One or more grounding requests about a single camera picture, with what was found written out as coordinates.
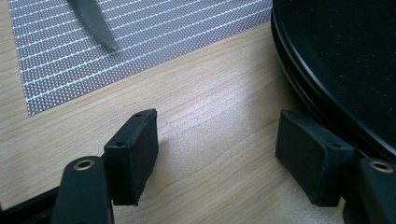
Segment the clamp jaw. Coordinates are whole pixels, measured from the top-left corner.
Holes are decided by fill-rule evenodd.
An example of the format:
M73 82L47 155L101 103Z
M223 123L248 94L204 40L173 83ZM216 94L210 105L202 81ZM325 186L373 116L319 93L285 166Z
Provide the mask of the clamp jaw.
M137 205L158 155L157 111L131 116L105 145L64 168L60 187L0 215L0 223L114 223L112 203Z
M282 111L276 156L317 206L346 200L344 221L396 222L396 166L360 158L355 148L312 119Z

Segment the knife blade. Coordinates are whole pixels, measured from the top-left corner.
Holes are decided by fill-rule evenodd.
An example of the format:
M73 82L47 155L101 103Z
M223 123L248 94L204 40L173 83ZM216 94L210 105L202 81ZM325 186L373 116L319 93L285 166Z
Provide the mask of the knife blade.
M95 0L67 0L67 2L97 42L108 49L119 48Z

